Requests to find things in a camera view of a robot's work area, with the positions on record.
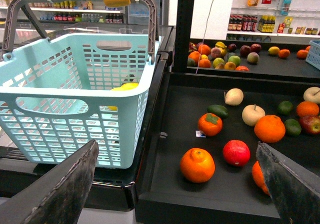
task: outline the blue basket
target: blue basket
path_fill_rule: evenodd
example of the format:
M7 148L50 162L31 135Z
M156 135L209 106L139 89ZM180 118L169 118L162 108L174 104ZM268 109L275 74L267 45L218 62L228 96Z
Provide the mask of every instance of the blue basket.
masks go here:
M306 61L320 70L320 40L311 40Z
M0 126L31 162L58 164L95 139L97 166L130 167L155 68L147 44L148 35L70 34L4 54ZM139 84L110 91L130 82Z

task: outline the lemon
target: lemon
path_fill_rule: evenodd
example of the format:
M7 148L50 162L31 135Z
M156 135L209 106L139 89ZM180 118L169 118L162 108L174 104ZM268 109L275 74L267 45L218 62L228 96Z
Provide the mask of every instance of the lemon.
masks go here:
M121 85L121 87L115 87L111 89L112 91L125 91L125 90L131 90L136 88L139 85L139 83L125 83ZM110 110L116 111L118 110L117 106L108 106Z
M120 88L124 89L124 90L132 90L136 87L138 87L139 83L125 83L123 85L121 85Z
M273 46L270 47L268 51L270 55L278 55L280 49L277 46Z
M202 59L202 60L207 60L207 59L209 59L209 58L208 58L207 55L201 55L201 59Z

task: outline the avocado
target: avocado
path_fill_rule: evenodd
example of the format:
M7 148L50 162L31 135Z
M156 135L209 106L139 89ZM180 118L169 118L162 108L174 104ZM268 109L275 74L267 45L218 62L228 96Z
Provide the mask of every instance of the avocado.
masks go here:
M220 117L221 119L228 118L228 109L222 105L210 105L207 108L208 113L212 113Z

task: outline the basket handle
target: basket handle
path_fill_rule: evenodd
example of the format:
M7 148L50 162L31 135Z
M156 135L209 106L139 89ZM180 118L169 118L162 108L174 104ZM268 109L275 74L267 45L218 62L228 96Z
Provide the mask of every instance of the basket handle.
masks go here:
M29 3L46 3L48 0L12 0L8 6L6 22L4 27L3 35L3 48L2 54L10 53L13 51L13 46L15 42L15 33L18 20L18 12L21 9L29 21L32 23L36 31L42 38L46 38L46 30L43 28L42 24L36 18L35 14L29 7ZM54 2L62 2L67 0L51 0ZM144 3L149 8L149 27L148 27L148 53L151 55L152 63L155 61L155 44L159 40L158 35L158 22L157 22L157 10L154 0L139 0L139 2Z

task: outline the white wall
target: white wall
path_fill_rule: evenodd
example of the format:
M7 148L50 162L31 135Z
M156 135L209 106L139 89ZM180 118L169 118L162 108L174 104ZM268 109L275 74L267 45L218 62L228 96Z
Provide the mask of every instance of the white wall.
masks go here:
M194 0L192 39L204 37L206 20L212 0ZM226 39L233 0L214 0L205 39ZM178 0L169 0L169 25L176 25Z

